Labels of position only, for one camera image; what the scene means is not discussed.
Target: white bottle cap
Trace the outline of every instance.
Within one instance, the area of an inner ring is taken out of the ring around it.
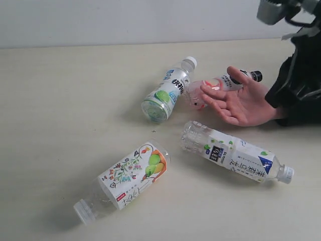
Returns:
[[[185,59],[188,59],[188,60],[192,61],[192,63],[194,64],[194,69],[196,68],[197,61],[196,61],[196,59],[194,57],[189,56],[189,57],[186,57]]]
[[[294,169],[284,166],[283,173],[277,178],[278,181],[289,184],[294,176]]]
[[[96,220],[95,215],[92,213],[91,208],[87,203],[81,199],[74,205],[74,209],[80,218],[80,220],[85,224],[89,225]]]

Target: hand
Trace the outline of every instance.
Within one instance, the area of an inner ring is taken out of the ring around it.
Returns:
[[[268,88],[245,76],[234,67],[228,67],[228,74],[243,84],[236,91],[213,90],[206,85],[201,86],[203,101],[207,103],[225,122],[241,126],[258,126],[272,119],[285,118],[282,108],[273,108],[265,100]]]

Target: mango illustration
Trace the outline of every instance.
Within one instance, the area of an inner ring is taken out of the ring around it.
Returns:
[[[146,167],[145,169],[146,177],[150,177],[152,174],[154,174],[155,169],[156,169],[156,165],[150,165]]]
[[[160,161],[161,161],[161,158],[159,157],[159,155],[153,154],[150,156],[148,163],[150,165],[157,165]]]
[[[163,163],[158,163],[157,165],[156,165],[156,169],[155,169],[155,171],[154,171],[154,173],[158,173],[158,172],[160,172],[163,168],[164,168],[164,164]]]
[[[170,101],[170,96],[169,94],[164,91],[164,90],[160,90],[158,92],[155,93],[155,97],[165,103],[168,103]]]

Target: white table surface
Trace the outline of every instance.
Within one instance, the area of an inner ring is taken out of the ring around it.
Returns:
[[[0,50],[0,240],[320,240],[320,127],[237,128],[182,101],[156,125],[140,110],[186,56],[199,62],[196,79],[234,65],[271,86],[293,51],[280,39]],[[295,169],[292,183],[259,185],[183,152],[191,119],[272,150]],[[166,175],[82,225],[73,205],[87,185],[149,138],[171,155]]]

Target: water bottle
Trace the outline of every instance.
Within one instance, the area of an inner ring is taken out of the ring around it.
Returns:
[[[294,176],[294,170],[281,165],[272,152],[198,122],[185,124],[182,146],[186,151],[260,183],[276,179],[289,184]]]
[[[187,57],[167,71],[158,88],[141,104],[142,112],[150,121],[159,124],[170,117],[178,97],[190,84],[196,66],[196,59]]]
[[[149,140],[94,179],[74,205],[76,213],[88,225],[123,209],[166,172],[170,160],[159,143]]]
[[[260,71],[247,72],[245,70],[240,70],[247,77],[252,78],[253,80],[260,82],[263,78]],[[202,100],[203,92],[200,90],[201,85],[207,85],[214,90],[222,91],[233,91],[239,90],[243,85],[232,78],[229,74],[224,74],[223,76],[213,78],[211,80],[201,80],[193,82],[189,85],[184,93],[185,101],[193,109],[203,109],[207,105]]]

